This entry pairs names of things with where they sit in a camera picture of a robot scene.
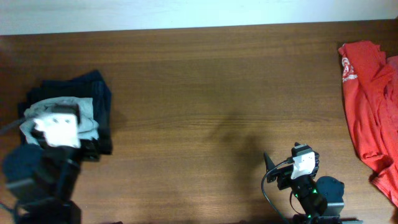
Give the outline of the folded dark navy garment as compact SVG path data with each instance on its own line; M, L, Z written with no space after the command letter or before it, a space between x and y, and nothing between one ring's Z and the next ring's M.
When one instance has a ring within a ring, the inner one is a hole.
M81 118L87 118L98 126L90 131L82 128L79 132L84 159L98 161L102 154L113 151L109 126L111 112L111 92L99 71L93 70L80 77L61 81L44 80L37 88L26 93L26 100L17 105L18 116L27 116L34 105L49 109L55 100L68 100L72 104L80 100Z

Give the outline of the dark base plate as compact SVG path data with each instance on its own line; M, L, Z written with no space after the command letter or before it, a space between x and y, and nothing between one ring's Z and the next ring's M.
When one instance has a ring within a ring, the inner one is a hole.
M363 224L362 220L355 218L342 219L340 217L306 217L305 215L294 215L293 224Z

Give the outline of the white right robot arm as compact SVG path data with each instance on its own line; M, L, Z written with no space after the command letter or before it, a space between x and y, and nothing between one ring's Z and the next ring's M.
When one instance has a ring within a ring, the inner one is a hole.
M309 145L298 142L291 149L291 156L278 164L264 153L266 173L261 180L262 194L284 222L289 221L267 196L266 183L276 181L279 190L290 189L289 198L298 200L303 212L293 216L294 223L343 223L340 213L345 206L345 185L330 176L314 180L319 170L319 157Z

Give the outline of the light blue t-shirt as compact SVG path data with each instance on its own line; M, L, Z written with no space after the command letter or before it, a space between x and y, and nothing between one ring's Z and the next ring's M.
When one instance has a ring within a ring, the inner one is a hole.
M31 105L23 112L23 115L27 118L27 120L19 126L19 129L25 136L25 140L28 144L38 144L38 140L36 140L36 138L30 133L35 128L35 122L33 118L44 112L49 112L50 108L54 107L55 105L78 105L80 110L78 137L80 139L87 140L99 139L99 124L94 120L93 99L62 96L41 100Z

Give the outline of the red t-shirt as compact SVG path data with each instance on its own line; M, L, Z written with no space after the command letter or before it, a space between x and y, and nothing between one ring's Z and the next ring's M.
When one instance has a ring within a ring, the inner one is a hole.
M397 57L369 40L343 44L342 87L346 121L370 178L397 204Z

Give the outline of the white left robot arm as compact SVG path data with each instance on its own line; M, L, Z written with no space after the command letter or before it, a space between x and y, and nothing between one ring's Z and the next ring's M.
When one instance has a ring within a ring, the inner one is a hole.
M6 188L16 197L14 223L81 223L71 200L83 151L78 105L56 105L35 119L40 144L22 144L3 160Z

